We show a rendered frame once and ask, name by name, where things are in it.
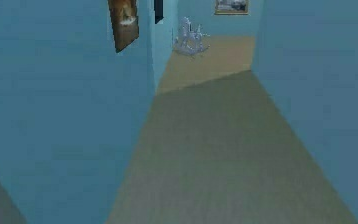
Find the black framed wall picture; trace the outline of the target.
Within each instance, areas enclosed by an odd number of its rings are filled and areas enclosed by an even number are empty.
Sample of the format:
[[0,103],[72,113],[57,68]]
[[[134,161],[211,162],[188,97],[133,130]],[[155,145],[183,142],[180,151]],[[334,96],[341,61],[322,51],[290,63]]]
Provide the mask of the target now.
[[154,0],[154,15],[156,24],[158,24],[164,18],[163,11],[163,0]]

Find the brown framed wall picture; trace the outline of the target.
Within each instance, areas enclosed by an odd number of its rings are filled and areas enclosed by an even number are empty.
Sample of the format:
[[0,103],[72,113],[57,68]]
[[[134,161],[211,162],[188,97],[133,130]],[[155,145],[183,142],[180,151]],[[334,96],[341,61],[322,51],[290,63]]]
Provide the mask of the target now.
[[124,50],[139,37],[137,0],[108,0],[115,50]]

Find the gold framed wall picture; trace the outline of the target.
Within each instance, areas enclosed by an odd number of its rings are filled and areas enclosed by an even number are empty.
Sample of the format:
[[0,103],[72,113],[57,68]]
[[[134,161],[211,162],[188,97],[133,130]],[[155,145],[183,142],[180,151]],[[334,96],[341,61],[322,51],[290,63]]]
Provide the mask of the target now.
[[216,15],[247,15],[248,0],[216,0]]

